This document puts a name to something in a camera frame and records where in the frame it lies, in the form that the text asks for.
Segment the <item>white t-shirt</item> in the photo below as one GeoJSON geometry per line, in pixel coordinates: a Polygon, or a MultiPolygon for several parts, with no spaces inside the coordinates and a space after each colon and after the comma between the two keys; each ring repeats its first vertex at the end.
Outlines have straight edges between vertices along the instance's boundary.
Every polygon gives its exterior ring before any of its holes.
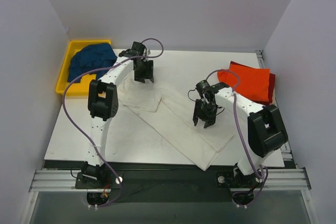
{"type": "Polygon", "coordinates": [[[167,82],[140,83],[127,76],[118,86],[118,98],[201,170],[207,170],[234,138],[219,123],[206,129],[194,125],[191,101],[167,82]]]}

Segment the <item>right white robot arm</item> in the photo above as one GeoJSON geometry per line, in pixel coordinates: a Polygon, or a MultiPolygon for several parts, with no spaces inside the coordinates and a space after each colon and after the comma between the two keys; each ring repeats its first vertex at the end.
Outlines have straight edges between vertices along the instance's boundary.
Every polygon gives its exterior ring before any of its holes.
{"type": "Polygon", "coordinates": [[[236,163],[233,182],[245,186],[251,175],[264,177],[263,163],[274,151],[288,141],[288,134],[279,108],[273,104],[264,106],[237,93],[234,88],[219,82],[210,85],[206,80],[195,86],[200,98],[195,100],[193,123],[204,122],[204,128],[215,124],[218,108],[233,113],[237,132],[245,156],[236,163]]]}

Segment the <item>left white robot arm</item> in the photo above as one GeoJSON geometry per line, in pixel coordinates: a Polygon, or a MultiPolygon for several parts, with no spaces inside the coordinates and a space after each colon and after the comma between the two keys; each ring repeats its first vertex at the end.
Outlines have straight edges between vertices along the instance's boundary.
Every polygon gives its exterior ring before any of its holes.
{"type": "Polygon", "coordinates": [[[148,50],[142,42],[134,42],[130,49],[119,53],[113,68],[89,84],[88,110],[91,116],[90,145],[81,169],[82,175],[94,188],[100,188],[110,177],[104,163],[108,129],[119,108],[119,84],[133,72],[134,81],[154,82],[153,60],[145,59],[148,50]]]}

